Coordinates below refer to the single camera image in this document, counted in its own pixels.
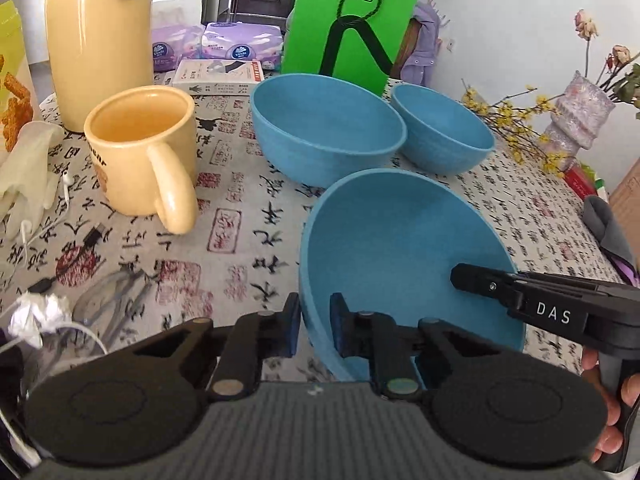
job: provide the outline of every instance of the purple tissue pack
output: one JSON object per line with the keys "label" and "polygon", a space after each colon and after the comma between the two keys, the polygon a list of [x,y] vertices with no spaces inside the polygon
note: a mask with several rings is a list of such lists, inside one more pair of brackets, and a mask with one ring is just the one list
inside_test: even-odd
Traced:
{"label": "purple tissue pack", "polygon": [[279,70],[282,33],[275,25],[209,23],[202,37],[202,58],[260,61],[265,70]]}
{"label": "purple tissue pack", "polygon": [[154,72],[175,70],[183,59],[200,59],[203,25],[171,25],[151,31]]}

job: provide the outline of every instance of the cardboard box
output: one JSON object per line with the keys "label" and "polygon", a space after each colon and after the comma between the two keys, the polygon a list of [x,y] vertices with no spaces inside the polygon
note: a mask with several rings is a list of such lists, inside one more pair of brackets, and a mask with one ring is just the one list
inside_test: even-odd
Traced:
{"label": "cardboard box", "polygon": [[249,95],[261,81],[259,61],[183,59],[172,85],[190,95]]}
{"label": "cardboard box", "polygon": [[640,159],[613,192],[609,203],[640,262]]}

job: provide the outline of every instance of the yellow bottle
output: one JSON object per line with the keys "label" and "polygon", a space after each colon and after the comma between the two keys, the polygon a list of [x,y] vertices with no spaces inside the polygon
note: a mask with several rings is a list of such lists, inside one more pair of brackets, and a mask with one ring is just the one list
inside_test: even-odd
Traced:
{"label": "yellow bottle", "polygon": [[82,132],[89,112],[124,90],[153,84],[151,0],[45,0],[60,117]]}

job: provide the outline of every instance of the bowl rim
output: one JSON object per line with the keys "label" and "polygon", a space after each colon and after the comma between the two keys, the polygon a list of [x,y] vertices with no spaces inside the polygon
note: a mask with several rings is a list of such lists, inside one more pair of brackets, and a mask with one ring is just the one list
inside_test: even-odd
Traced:
{"label": "bowl rim", "polygon": [[[297,76],[297,77],[303,76],[305,78],[311,77],[311,78],[334,79],[336,81],[339,81],[340,83],[344,83],[346,85],[353,86],[354,88],[357,88],[360,91],[363,91],[363,92],[366,92],[367,94],[370,94],[372,97],[375,97],[379,101],[382,101],[382,103],[385,104],[396,115],[396,118],[399,121],[399,124],[401,126],[400,139],[395,144],[389,146],[388,148],[384,148],[382,150],[374,150],[374,151],[370,151],[370,152],[356,152],[356,151],[353,151],[353,150],[344,150],[344,149],[341,149],[341,148],[331,148],[330,146],[325,146],[323,144],[316,144],[314,142],[309,142],[308,140],[301,139],[300,137],[297,137],[297,136],[294,136],[294,135],[291,135],[291,134],[285,132],[283,129],[281,129],[278,126],[276,126],[275,124],[273,124],[270,120],[268,120],[264,115],[262,115],[260,113],[260,111],[255,106],[254,94],[258,91],[258,89],[261,86],[263,86],[265,83],[267,83],[269,81],[272,81],[272,80],[275,80],[275,79],[279,79],[281,77],[292,77],[292,76]],[[343,79],[338,79],[337,77],[330,77],[330,76],[320,75],[320,74],[305,74],[305,73],[297,73],[297,72],[296,73],[291,73],[291,74],[280,74],[280,75],[272,76],[270,78],[265,79],[261,83],[258,83],[255,86],[255,88],[251,92],[250,101],[251,101],[252,113],[254,115],[257,115],[258,117],[260,117],[261,120],[263,120],[266,123],[270,124],[271,127],[274,128],[278,133],[280,133],[281,135],[283,135],[287,139],[293,140],[297,144],[302,144],[303,146],[308,146],[310,148],[315,148],[316,150],[321,150],[322,152],[339,153],[341,155],[386,155],[389,152],[395,153],[400,148],[402,148],[402,146],[404,145],[404,143],[406,142],[407,137],[408,137],[407,127],[406,127],[406,124],[404,122],[404,119],[398,113],[398,111],[391,106],[391,104],[386,102],[382,97],[377,96],[373,92],[367,90],[366,88],[363,88],[362,86],[356,85],[356,84],[351,83],[349,81],[344,81]]]}
{"label": "bowl rim", "polygon": [[[311,295],[311,283],[308,276],[308,256],[309,256],[309,241],[311,236],[311,231],[313,230],[313,226],[316,222],[316,218],[318,217],[319,211],[322,209],[324,203],[329,200],[330,196],[334,194],[337,189],[341,188],[351,180],[355,180],[356,178],[361,178],[367,176],[369,174],[375,173],[398,173],[404,174],[406,176],[410,176],[413,178],[418,178],[421,180],[426,180],[430,184],[433,184],[440,189],[452,194],[454,197],[459,199],[465,206],[467,206],[485,225],[491,230],[494,234],[496,241],[500,244],[500,247],[504,251],[504,254],[507,256],[508,261],[511,263],[511,267],[513,268],[513,272],[518,272],[516,265],[513,263],[511,259],[511,255],[508,253],[507,249],[504,247],[502,240],[495,232],[495,229],[491,224],[478,212],[473,206],[459,197],[456,193],[450,190],[448,187],[440,184],[439,182],[423,176],[419,173],[414,173],[413,171],[407,170],[398,170],[395,168],[374,168],[373,170],[363,170],[358,171],[356,173],[351,173],[348,176],[340,179],[338,182],[332,184],[318,199],[318,201],[314,204],[311,213],[309,214],[306,224],[302,233],[302,240],[300,241],[300,268],[298,271],[298,279],[300,282],[300,304],[303,312],[303,319],[305,321],[306,330],[309,335],[309,341],[311,345],[316,350],[316,355],[318,358],[324,363],[324,365],[329,369],[329,371],[338,379],[339,381],[358,381],[361,380],[352,375],[351,371],[344,365],[344,359],[340,357],[338,352],[334,347],[333,339],[327,335],[327,332],[324,330],[322,325],[322,321],[320,320],[320,316],[318,314],[318,308],[314,303],[313,296]],[[524,348],[524,341],[526,336],[527,326],[525,323],[522,323],[522,334],[520,336],[520,351]]]}
{"label": "bowl rim", "polygon": [[[462,108],[462,110],[464,110],[463,113],[466,113],[470,116],[472,116],[473,118],[475,118],[476,120],[480,121],[480,123],[482,124],[482,126],[484,126],[484,129],[486,130],[486,132],[488,133],[488,135],[491,137],[492,139],[492,144],[490,148],[478,148],[477,146],[472,146],[471,144],[467,144],[465,142],[461,142],[460,140],[454,139],[453,137],[449,137],[448,135],[442,133],[440,130],[438,130],[437,128],[434,128],[433,126],[431,126],[430,124],[425,123],[423,120],[421,120],[419,117],[417,117],[412,111],[410,111],[406,106],[404,106],[404,104],[402,104],[402,102],[400,101],[400,99],[398,97],[396,97],[396,91],[403,87],[403,86],[408,86],[408,87],[415,87],[415,88],[419,88],[420,92],[424,92],[427,94],[437,94],[440,97],[445,98],[446,100],[449,100],[455,104],[458,105],[458,107]],[[471,150],[474,150],[475,152],[481,152],[481,153],[490,153],[495,149],[495,136],[494,134],[492,134],[491,130],[487,127],[486,124],[484,124],[482,122],[481,119],[478,118],[478,116],[476,116],[475,113],[473,113],[471,110],[469,110],[468,108],[465,107],[465,105],[459,103],[458,101],[456,101],[455,99],[452,99],[451,97],[448,97],[444,94],[441,94],[440,92],[436,92],[435,90],[431,89],[431,88],[427,88],[426,86],[420,86],[420,85],[414,85],[411,83],[402,83],[399,85],[394,86],[391,89],[391,101],[395,102],[396,104],[398,104],[399,107],[402,108],[402,111],[407,113],[408,115],[410,115],[412,118],[414,118],[416,121],[418,121],[420,124],[424,124],[424,126],[426,126],[428,129],[430,129],[432,132],[437,133],[438,135],[444,137],[445,139],[448,139],[450,141],[452,141],[453,143],[459,145],[459,146],[463,146],[464,148],[469,148]]]}

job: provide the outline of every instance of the blue bowl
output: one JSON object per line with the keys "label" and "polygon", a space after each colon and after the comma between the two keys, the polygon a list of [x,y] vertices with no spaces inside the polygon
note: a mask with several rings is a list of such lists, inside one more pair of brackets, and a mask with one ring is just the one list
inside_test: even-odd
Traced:
{"label": "blue bowl", "polygon": [[345,177],[322,195],[302,237],[300,295],[311,343],[338,380],[369,379],[361,358],[334,348],[329,298],[352,312],[391,315],[400,325],[443,319],[515,350],[525,327],[495,300],[456,290],[458,263],[515,271],[500,238],[468,203],[431,179],[402,170]]}
{"label": "blue bowl", "polygon": [[409,130],[402,153],[425,171],[464,173],[494,149],[494,135],[473,112],[429,88],[398,85],[391,105]]}
{"label": "blue bowl", "polygon": [[287,74],[251,97],[264,156],[291,180],[329,187],[348,174],[380,168],[406,140],[400,115],[371,92],[340,79]]}

